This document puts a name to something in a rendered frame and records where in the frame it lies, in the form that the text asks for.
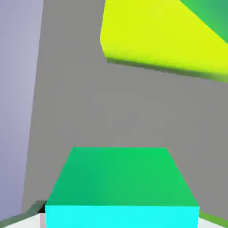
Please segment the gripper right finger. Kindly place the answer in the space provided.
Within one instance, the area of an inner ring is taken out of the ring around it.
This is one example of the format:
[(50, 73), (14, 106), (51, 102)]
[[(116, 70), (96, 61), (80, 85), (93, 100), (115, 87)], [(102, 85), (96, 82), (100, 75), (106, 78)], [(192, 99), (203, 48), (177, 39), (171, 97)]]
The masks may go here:
[(205, 213), (200, 209), (197, 228), (228, 228), (228, 220)]

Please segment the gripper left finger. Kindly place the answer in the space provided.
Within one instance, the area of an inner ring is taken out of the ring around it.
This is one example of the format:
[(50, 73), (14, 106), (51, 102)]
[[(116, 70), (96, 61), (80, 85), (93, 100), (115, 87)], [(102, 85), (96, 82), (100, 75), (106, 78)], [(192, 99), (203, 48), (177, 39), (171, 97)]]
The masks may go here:
[(0, 228), (46, 228), (46, 202), (38, 200), (25, 213), (0, 221)]

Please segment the small turquoise cube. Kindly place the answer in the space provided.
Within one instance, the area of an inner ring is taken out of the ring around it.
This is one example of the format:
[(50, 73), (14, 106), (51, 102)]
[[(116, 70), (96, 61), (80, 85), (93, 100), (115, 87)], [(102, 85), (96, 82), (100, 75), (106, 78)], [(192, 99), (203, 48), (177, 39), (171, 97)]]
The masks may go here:
[(200, 207), (164, 147), (75, 147), (46, 228), (197, 228)]

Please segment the small green cube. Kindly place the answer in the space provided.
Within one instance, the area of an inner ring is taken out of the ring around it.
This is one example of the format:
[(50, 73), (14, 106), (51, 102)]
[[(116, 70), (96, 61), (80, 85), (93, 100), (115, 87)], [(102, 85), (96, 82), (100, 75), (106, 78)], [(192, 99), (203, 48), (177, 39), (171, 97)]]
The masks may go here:
[(228, 43), (228, 0), (181, 0), (209, 28)]

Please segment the large yellow box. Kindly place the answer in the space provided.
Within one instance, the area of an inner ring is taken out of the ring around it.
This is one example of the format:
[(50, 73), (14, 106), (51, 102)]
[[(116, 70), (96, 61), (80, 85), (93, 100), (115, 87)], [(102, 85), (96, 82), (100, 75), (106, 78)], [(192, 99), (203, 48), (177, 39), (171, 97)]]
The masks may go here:
[(108, 62), (228, 82), (228, 43), (181, 0), (105, 0)]

